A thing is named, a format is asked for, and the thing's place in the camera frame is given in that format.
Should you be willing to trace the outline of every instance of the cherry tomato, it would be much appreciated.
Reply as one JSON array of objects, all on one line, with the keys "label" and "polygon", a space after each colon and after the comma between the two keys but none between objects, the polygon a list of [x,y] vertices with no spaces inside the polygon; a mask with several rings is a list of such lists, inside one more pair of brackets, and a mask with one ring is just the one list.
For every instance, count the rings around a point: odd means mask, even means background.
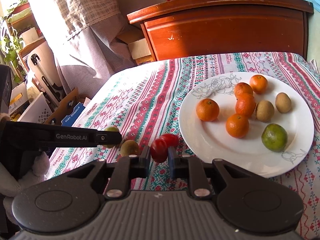
[{"label": "cherry tomato", "polygon": [[156,163],[163,163],[168,157],[168,146],[160,138],[155,139],[150,146],[151,157]]},{"label": "cherry tomato", "polygon": [[173,146],[177,147],[179,144],[179,137],[178,135],[172,133],[165,133],[159,137],[160,139],[164,140],[168,147]]}]

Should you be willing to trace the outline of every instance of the orange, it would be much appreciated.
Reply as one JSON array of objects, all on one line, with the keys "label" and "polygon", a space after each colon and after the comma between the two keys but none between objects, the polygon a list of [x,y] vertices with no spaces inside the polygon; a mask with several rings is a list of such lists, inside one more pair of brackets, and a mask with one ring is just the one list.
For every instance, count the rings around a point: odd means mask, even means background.
[{"label": "orange", "polygon": [[268,80],[262,75],[254,75],[250,78],[250,86],[257,94],[263,94],[267,90]]},{"label": "orange", "polygon": [[226,130],[234,138],[242,138],[249,131],[249,121],[243,115],[234,114],[227,119]]},{"label": "orange", "polygon": [[196,113],[200,120],[205,122],[214,121],[219,115],[219,106],[218,104],[209,99],[202,99],[196,107]]},{"label": "orange", "polygon": [[244,115],[246,117],[251,117],[256,108],[256,101],[253,95],[248,93],[243,93],[239,96],[236,103],[236,113]]},{"label": "orange", "polygon": [[235,92],[236,98],[239,98],[239,95],[243,93],[248,93],[250,95],[253,95],[253,90],[250,87],[250,85],[244,82],[236,84],[234,92]]}]

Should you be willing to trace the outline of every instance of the screw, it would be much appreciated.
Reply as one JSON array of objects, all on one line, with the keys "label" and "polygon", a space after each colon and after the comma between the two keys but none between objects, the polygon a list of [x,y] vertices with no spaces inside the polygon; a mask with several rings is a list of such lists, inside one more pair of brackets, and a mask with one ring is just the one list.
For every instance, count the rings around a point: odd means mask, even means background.
[{"label": "screw", "polygon": [[122,191],[119,189],[111,189],[107,191],[108,197],[116,198],[116,197],[120,197],[121,195],[122,195]]},{"label": "screw", "polygon": [[206,197],[210,195],[210,191],[206,188],[198,188],[194,191],[197,197]]}]

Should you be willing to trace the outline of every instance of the kiwi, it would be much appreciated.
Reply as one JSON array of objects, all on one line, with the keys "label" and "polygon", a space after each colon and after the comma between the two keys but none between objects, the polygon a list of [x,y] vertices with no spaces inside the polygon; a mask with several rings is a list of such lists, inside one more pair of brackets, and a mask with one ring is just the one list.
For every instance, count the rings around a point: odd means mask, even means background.
[{"label": "kiwi", "polygon": [[261,122],[268,122],[275,114],[275,108],[270,101],[262,100],[257,104],[256,117]]},{"label": "kiwi", "polygon": [[276,96],[276,108],[277,110],[284,114],[290,111],[292,107],[291,99],[286,93],[279,93]]},{"label": "kiwi", "polygon": [[[109,132],[120,132],[119,129],[115,126],[110,126],[104,129],[105,131],[109,131]],[[109,145],[104,145],[104,147],[111,149],[112,147],[114,147],[114,144],[109,144]]]},{"label": "kiwi", "polygon": [[121,156],[140,155],[140,147],[134,140],[125,141],[120,149]]}]

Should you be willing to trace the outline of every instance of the patterned tablecloth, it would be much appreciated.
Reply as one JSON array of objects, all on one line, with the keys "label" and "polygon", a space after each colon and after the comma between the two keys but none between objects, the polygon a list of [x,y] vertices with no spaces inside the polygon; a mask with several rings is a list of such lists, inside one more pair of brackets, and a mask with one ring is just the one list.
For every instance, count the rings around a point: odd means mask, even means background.
[{"label": "patterned tablecloth", "polygon": [[[272,178],[299,193],[304,213],[297,232],[305,239],[320,235],[320,76],[305,60],[292,53],[233,53],[158,61],[112,76],[100,89],[75,127],[103,130],[117,126],[125,140],[150,145],[159,135],[180,135],[178,114],[186,94],[203,80],[228,72],[247,71],[275,77],[294,88],[307,102],[314,119],[311,150],[293,170]],[[48,178],[58,176],[97,158],[116,162],[120,148],[57,148]],[[193,154],[180,135],[178,154]],[[184,180],[170,180],[168,163],[150,165],[147,179],[132,181],[133,189],[175,190]]]}]

